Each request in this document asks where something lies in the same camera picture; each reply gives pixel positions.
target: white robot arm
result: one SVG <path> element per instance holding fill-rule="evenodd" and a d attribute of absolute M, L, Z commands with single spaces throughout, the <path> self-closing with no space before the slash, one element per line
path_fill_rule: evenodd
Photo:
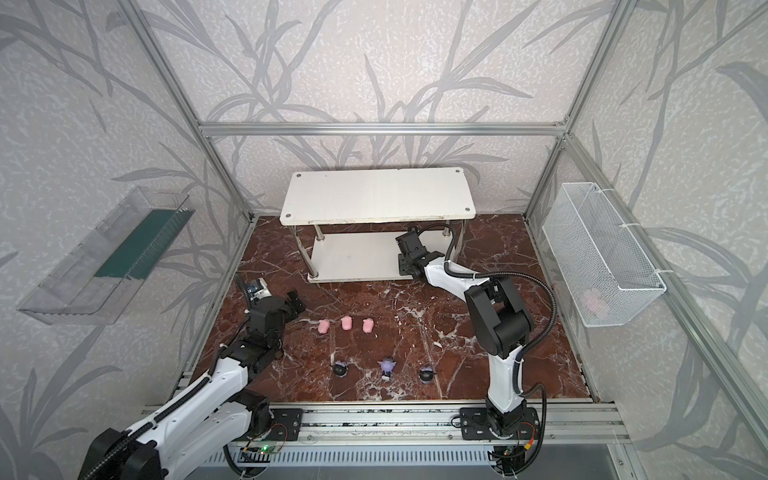
<path fill-rule="evenodd" d="M 244 388 L 282 356 L 283 327 L 304 305 L 295 292 L 287 301 L 273 296 L 263 279 L 241 288 L 246 320 L 208 371 L 123 432 L 101 433 L 88 449 L 80 480 L 182 480 L 222 445 L 270 432 L 269 400 Z M 242 328 L 246 335 L 238 339 Z"/>
<path fill-rule="evenodd" d="M 554 325 L 557 314 L 554 296 L 545 283 L 527 274 L 479 273 L 447 260 L 454 246 L 455 235 L 445 255 L 429 252 L 422 245 L 419 234 L 431 227 L 452 230 L 448 224 L 437 223 L 421 230 L 412 228 L 396 238 L 400 249 L 400 273 L 422 278 L 430 285 L 447 290 L 467 303 L 467 310 L 475 327 L 475 337 L 480 346 L 488 352 L 491 378 L 484 422 L 497 438 L 510 438 L 516 433 L 525 416 L 535 415 L 535 410 L 527 407 L 525 402 L 525 397 L 530 395 L 533 389 L 523 391 L 522 357 L 526 351 L 541 342 Z M 530 335 L 534 328 L 533 317 L 525 308 L 511 279 L 513 276 L 534 281 L 550 296 L 552 313 L 549 324 L 545 331 L 532 341 Z M 543 386 L 537 385 L 537 388 L 541 388 L 542 398 L 545 399 Z M 542 408 L 542 425 L 544 419 L 545 407 Z"/>

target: gray wall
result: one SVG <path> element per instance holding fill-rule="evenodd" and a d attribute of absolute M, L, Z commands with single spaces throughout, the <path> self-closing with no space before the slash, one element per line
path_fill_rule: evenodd
<path fill-rule="evenodd" d="M 768 3 L 638 2 L 576 135 L 755 383 L 768 391 Z M 651 478 L 768 478 L 768 459 L 663 300 L 585 329 L 531 219 L 564 321 Z"/>
<path fill-rule="evenodd" d="M 561 121 L 613 0 L 153 2 L 146 15 L 206 121 Z M 290 173 L 461 165 L 477 210 L 521 213 L 549 137 L 231 137 L 254 211 Z"/>
<path fill-rule="evenodd" d="M 0 477 L 74 478 L 90 441 L 164 402 L 246 227 L 112 2 L 0 4 Z M 18 302 L 136 185 L 190 222 L 114 325 Z"/>

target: white table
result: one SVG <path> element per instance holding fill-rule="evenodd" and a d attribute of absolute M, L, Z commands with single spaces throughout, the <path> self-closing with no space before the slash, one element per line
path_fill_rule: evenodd
<path fill-rule="evenodd" d="M 312 283 L 366 280 L 409 280 L 400 275 L 395 237 L 405 232 L 328 233 L 320 225 L 350 223 L 461 220 L 452 257 L 461 251 L 467 220 L 475 217 L 464 169 L 406 168 L 400 170 L 334 170 L 292 174 L 280 222 L 299 247 Z M 296 228 L 314 225 L 310 259 Z M 450 230 L 428 230 L 421 235 L 429 251 L 444 253 Z"/>

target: purple toy figure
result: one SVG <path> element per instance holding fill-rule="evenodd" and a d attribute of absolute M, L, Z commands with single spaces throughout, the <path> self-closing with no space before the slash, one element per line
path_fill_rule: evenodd
<path fill-rule="evenodd" d="M 379 365 L 382 367 L 382 380 L 391 380 L 392 371 L 395 369 L 397 362 L 392 361 L 392 359 L 384 359 L 379 362 Z"/>

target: white wire basket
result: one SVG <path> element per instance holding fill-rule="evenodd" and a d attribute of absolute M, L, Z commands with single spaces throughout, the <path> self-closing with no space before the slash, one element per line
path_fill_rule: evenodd
<path fill-rule="evenodd" d="M 562 184 L 544 235 L 585 326 L 621 326 L 667 290 L 597 184 Z"/>

